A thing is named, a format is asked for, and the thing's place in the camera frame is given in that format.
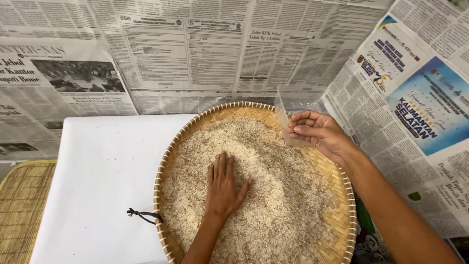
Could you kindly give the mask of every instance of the uncooked rice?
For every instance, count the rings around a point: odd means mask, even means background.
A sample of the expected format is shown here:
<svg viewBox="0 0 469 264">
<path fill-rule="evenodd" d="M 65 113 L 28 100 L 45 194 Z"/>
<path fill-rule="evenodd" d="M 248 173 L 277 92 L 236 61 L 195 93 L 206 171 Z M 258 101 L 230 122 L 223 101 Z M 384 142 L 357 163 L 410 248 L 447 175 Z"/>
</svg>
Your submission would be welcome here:
<svg viewBox="0 0 469 264">
<path fill-rule="evenodd" d="M 236 188 L 248 179 L 254 183 L 223 228 L 211 263 L 322 263 L 314 245 L 332 243 L 331 228 L 323 219 L 335 208 L 332 192 L 298 149 L 262 122 L 246 118 L 211 123 L 178 148 L 163 183 L 161 213 L 184 251 L 204 214 L 207 167 L 221 150 L 236 157 Z"/>
</svg>

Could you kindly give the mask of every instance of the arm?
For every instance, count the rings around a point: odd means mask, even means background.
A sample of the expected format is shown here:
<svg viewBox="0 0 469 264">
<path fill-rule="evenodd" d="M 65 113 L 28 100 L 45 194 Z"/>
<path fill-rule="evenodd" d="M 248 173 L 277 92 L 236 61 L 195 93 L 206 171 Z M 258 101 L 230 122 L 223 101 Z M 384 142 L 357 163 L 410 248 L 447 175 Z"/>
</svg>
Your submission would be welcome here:
<svg viewBox="0 0 469 264">
<path fill-rule="evenodd" d="M 217 155 L 215 164 L 208 167 L 208 192 L 205 213 L 192 245 L 181 264 L 208 264 L 213 249 L 226 221 L 246 199 L 252 180 L 244 183 L 239 192 L 235 190 L 234 164 L 231 156 L 226 163 L 225 152 Z"/>
<path fill-rule="evenodd" d="M 345 170 L 397 263 L 461 263 L 332 117 L 312 111 L 296 114 L 288 132 L 310 142 Z"/>
</svg>

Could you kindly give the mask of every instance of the clear plastic bag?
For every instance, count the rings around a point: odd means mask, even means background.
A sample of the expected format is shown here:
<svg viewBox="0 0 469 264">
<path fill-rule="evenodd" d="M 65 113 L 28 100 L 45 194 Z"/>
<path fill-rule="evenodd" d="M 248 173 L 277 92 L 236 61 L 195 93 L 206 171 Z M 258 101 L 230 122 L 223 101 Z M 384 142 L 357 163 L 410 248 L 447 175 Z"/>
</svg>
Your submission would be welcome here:
<svg viewBox="0 0 469 264">
<path fill-rule="evenodd" d="M 275 97 L 274 107 L 275 113 L 280 123 L 282 130 L 283 139 L 288 145 L 291 146 L 301 146 L 308 145 L 309 143 L 303 140 L 297 140 L 291 138 L 287 133 L 288 123 L 292 115 L 303 112 L 305 110 L 313 110 L 316 112 L 320 111 L 317 98 L 311 99 L 298 99 L 295 97 L 285 96 L 286 91 L 300 91 L 301 88 L 295 85 L 279 85 L 277 87 L 277 96 Z"/>
</svg>

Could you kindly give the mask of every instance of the hand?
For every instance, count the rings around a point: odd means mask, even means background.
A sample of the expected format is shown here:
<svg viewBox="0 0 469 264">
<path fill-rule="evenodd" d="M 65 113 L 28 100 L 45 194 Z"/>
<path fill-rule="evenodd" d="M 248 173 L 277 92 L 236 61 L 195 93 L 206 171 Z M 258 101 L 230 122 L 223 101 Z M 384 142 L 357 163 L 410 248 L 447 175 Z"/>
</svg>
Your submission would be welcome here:
<svg viewBox="0 0 469 264">
<path fill-rule="evenodd" d="M 237 192 L 234 187 L 235 157 L 230 157 L 228 167 L 226 160 L 227 154 L 223 151 L 215 158 L 215 164 L 208 167 L 208 193 L 204 214 L 204 217 L 215 217 L 223 223 L 241 207 L 252 184 L 252 180 L 246 181 Z"/>
<path fill-rule="evenodd" d="M 294 139 L 309 142 L 324 156 L 344 166 L 345 159 L 360 152 L 330 115 L 314 111 L 303 111 L 292 116 L 287 132 Z"/>
</svg>

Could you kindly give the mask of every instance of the white tablecloth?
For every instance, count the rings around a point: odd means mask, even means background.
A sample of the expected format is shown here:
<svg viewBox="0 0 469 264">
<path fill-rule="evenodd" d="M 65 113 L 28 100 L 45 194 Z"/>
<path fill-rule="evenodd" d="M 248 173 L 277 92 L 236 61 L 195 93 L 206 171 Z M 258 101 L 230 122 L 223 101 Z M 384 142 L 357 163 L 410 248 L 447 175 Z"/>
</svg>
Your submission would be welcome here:
<svg viewBox="0 0 469 264">
<path fill-rule="evenodd" d="M 167 263 L 156 227 L 126 210 L 153 212 L 159 162 L 193 116 L 65 119 L 30 263 Z"/>
</svg>

